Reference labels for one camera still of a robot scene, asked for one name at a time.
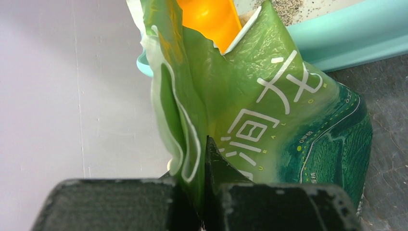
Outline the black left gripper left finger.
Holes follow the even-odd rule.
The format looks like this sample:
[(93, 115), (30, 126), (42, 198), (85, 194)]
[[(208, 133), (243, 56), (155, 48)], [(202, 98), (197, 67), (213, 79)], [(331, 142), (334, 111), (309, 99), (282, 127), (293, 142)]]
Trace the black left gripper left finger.
[(169, 174), (146, 179), (69, 179), (44, 201), (34, 231), (199, 231), (201, 222)]

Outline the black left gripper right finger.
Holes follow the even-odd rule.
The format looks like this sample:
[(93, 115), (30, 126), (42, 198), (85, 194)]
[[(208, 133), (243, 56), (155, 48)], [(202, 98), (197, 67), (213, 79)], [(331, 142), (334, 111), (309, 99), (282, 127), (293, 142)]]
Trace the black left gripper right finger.
[(345, 191), (334, 184), (256, 184), (229, 164), (215, 141), (205, 151), (207, 231), (359, 231)]

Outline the green litter bag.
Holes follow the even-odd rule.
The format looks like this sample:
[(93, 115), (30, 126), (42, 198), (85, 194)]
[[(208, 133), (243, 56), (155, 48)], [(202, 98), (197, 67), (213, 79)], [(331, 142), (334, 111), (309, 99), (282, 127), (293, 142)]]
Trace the green litter bag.
[(372, 126), (364, 100), (307, 63), (264, 1), (222, 54), (175, 0), (129, 0), (153, 72), (170, 174), (204, 208), (207, 138), (255, 183), (334, 183), (360, 214)]

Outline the orange plastic scoop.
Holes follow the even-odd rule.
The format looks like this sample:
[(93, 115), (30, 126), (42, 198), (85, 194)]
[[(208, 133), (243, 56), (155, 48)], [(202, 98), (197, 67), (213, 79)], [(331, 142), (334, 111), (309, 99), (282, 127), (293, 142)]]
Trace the orange plastic scoop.
[(212, 40), (221, 53), (234, 41), (242, 26), (232, 0), (177, 0), (182, 24)]

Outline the teal plastic litter box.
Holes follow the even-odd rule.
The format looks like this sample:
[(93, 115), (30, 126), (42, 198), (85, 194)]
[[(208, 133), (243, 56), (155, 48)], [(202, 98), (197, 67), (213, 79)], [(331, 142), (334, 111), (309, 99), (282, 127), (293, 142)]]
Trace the teal plastic litter box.
[[(233, 2), (238, 16), (255, 5), (255, 0)], [(173, 83), (243, 83), (262, 73), (303, 81), (408, 50), (405, 0), (364, 0), (291, 26), (264, 0), (224, 53), (183, 26), (177, 0), (129, 0), (127, 5), (141, 33), (138, 69)]]

